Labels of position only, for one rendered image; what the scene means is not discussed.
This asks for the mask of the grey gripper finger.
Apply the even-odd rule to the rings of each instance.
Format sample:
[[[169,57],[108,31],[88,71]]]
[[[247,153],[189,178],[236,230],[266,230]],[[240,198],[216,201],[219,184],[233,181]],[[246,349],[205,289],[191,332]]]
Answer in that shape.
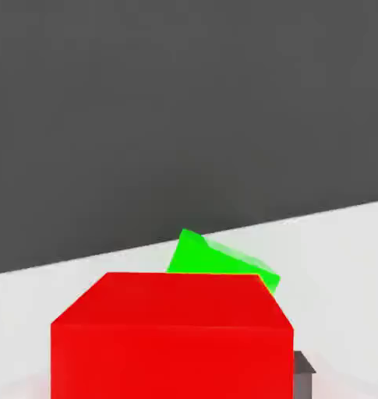
[[[293,399],[313,399],[316,370],[301,351],[294,351]]]

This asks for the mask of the small red cube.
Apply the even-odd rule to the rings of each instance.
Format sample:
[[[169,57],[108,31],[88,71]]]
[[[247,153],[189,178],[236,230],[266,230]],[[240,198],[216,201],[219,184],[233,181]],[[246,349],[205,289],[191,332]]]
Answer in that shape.
[[[254,274],[108,273],[51,324],[51,399],[293,399],[293,340]]]

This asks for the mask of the small green cube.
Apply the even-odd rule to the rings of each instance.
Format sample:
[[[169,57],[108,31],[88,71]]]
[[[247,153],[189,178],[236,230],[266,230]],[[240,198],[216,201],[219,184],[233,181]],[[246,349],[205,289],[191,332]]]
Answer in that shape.
[[[256,274],[275,294],[281,277],[256,257],[183,229],[167,268],[168,273]]]

